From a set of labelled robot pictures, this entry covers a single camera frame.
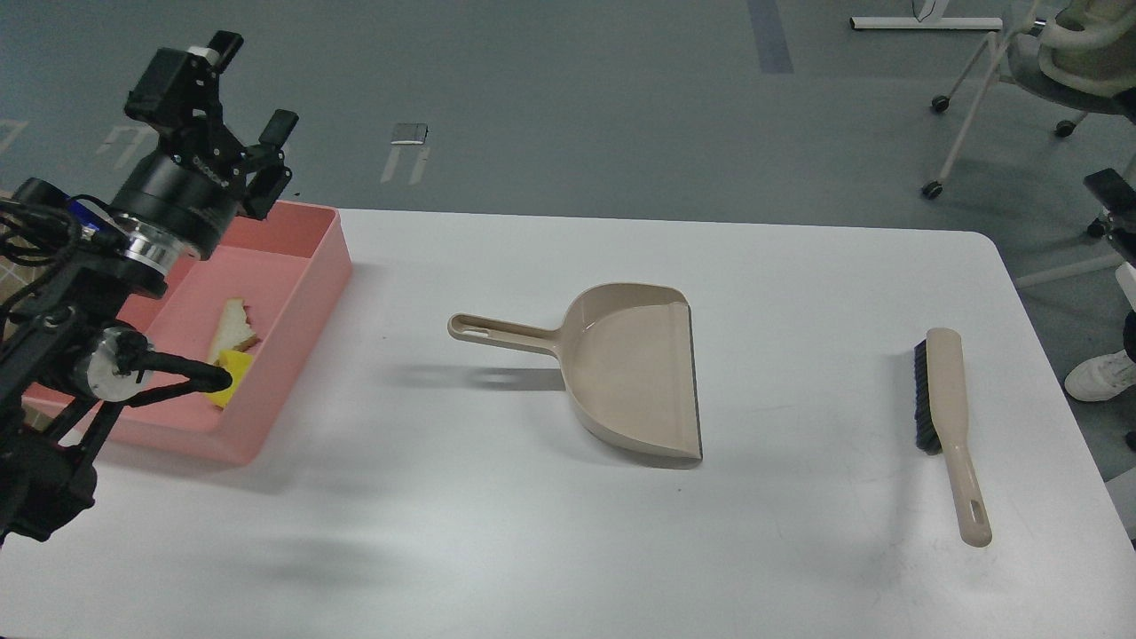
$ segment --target yellow sponge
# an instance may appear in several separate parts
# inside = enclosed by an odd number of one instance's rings
[[[233,383],[225,390],[207,392],[204,396],[209,398],[209,401],[224,408],[228,406],[228,400],[233,399],[233,393],[236,392],[236,387],[241,385],[241,380],[249,372],[249,366],[252,366],[252,356],[240,350],[223,350],[217,357],[217,365],[233,375]]]

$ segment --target robotic arm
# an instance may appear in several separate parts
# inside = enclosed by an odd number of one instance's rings
[[[93,462],[124,407],[232,383],[216,366],[154,352],[116,316],[131,294],[160,298],[183,252],[208,259],[236,215],[265,219],[292,177],[281,148],[294,113],[277,110],[249,147],[224,124],[218,78],[242,42],[219,31],[203,48],[158,50],[125,107],[158,132],[158,148],[110,205],[36,179],[0,198],[5,256],[47,266],[0,304],[0,326],[16,326],[0,346],[0,542],[9,532],[45,541],[94,504]],[[153,371],[186,381],[143,390]],[[20,407],[33,382],[73,398],[43,431]],[[100,403],[80,443],[60,445]]]

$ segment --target pink plastic bin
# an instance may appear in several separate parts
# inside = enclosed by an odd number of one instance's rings
[[[351,259],[334,208],[277,202],[265,222],[237,218],[210,259],[182,258],[161,300],[132,297],[119,318],[162,352],[204,359],[222,305],[244,298],[260,342],[252,367],[222,410],[199,393],[127,408],[110,439],[248,464],[260,451],[340,293]],[[149,388],[179,381],[154,374]],[[68,397],[33,387],[24,400],[56,415]]]

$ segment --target beige dustpan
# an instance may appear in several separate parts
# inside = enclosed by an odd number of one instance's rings
[[[559,359],[580,422],[608,443],[702,458],[691,307],[675,289],[604,284],[580,293],[552,331],[454,315],[450,334]]]

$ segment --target hand brush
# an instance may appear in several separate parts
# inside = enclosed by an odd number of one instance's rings
[[[928,455],[946,457],[959,533],[967,543],[982,548],[992,534],[967,449],[969,428],[962,338],[951,329],[932,329],[916,347],[916,446]]]

